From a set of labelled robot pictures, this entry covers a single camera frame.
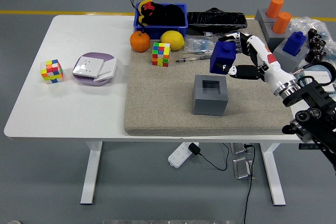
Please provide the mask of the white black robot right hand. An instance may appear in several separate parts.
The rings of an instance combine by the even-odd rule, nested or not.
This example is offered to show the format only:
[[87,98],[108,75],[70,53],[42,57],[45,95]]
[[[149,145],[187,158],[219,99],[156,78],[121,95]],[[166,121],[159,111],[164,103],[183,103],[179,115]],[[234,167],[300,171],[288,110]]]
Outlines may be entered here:
[[250,57],[252,65],[217,64],[224,74],[237,79],[258,80],[269,84],[275,96],[286,97],[299,88],[294,75],[281,69],[280,63],[269,50],[268,46],[255,35],[235,32],[221,37],[219,41],[233,42],[236,52]]

